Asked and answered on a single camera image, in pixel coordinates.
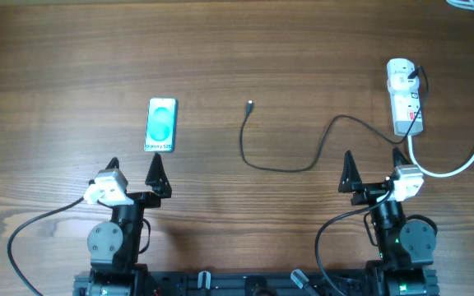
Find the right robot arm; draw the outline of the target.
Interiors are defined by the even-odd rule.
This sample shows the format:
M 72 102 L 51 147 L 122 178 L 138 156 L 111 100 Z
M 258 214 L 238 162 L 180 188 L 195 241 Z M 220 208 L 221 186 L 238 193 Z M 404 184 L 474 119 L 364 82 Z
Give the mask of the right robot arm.
M 338 191 L 352 193 L 353 206 L 368 206 L 374 229 L 370 242 L 380 258 L 365 265 L 365 293 L 383 296 L 435 296 L 440 293 L 434 263 L 438 228 L 423 215 L 405 215 L 402 203 L 424 183 L 423 173 L 398 148 L 393 149 L 392 173 L 380 183 L 364 183 L 350 151 L 345 153 Z

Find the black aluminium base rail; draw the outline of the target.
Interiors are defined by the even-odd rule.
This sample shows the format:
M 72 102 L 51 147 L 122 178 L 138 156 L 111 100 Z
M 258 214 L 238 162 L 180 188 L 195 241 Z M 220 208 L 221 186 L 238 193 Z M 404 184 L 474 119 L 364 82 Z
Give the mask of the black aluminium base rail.
M 329 271 L 333 289 L 320 273 L 152 272 L 137 277 L 79 275 L 74 295 L 439 295 L 436 271 L 383 272 L 378 269 Z

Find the white power strip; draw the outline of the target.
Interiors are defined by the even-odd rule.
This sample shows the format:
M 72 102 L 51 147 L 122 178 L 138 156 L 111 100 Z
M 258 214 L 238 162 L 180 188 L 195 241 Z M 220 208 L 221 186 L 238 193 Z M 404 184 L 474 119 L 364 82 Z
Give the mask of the white power strip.
M 391 74 L 405 72 L 410 78 L 417 77 L 413 62 L 405 58 L 393 58 L 387 63 L 388 77 Z M 390 96 L 393 118 L 393 130 L 397 136 L 415 136 L 423 131 L 420 108 L 419 88 L 410 93 L 397 93 Z

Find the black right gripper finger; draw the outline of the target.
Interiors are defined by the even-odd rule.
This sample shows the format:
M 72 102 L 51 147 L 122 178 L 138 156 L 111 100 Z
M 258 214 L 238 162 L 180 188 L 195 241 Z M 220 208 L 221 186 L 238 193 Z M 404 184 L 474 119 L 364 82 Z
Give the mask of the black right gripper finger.
M 410 160 L 397 148 L 393 148 L 393 166 L 409 165 Z
M 362 180 L 356 167 L 353 155 L 348 150 L 344 155 L 344 165 L 342 175 L 338 185 L 338 191 L 341 193 L 361 192 Z

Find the white charger plug adapter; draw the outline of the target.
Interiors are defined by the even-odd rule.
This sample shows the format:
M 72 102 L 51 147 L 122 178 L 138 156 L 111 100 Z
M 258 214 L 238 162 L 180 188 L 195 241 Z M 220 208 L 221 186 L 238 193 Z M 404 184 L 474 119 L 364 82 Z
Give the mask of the white charger plug adapter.
M 391 95 L 417 91 L 419 84 L 417 77 L 410 78 L 405 72 L 394 73 L 388 77 L 388 91 Z

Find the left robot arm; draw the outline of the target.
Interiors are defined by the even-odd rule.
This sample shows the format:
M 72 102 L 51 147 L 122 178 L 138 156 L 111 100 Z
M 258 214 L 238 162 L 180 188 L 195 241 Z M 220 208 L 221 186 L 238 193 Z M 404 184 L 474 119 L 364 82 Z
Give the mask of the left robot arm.
M 111 209 L 111 218 L 96 225 L 88 235 L 91 271 L 86 278 L 74 281 L 74 295 L 160 294 L 160 286 L 147 265 L 137 262 L 148 249 L 141 245 L 142 230 L 151 227 L 144 210 L 159 208 L 161 201 L 172 194 L 158 153 L 152 158 L 145 184 L 150 191 L 127 192 L 128 180 L 119 169 L 117 158 L 90 181 L 84 200 Z

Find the light blue Galaxy smartphone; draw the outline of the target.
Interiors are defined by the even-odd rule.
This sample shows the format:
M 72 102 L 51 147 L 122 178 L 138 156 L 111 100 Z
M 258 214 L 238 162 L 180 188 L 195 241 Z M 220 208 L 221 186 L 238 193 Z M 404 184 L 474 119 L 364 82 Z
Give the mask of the light blue Galaxy smartphone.
M 148 101 L 144 151 L 172 152 L 178 115 L 176 98 L 150 98 Z

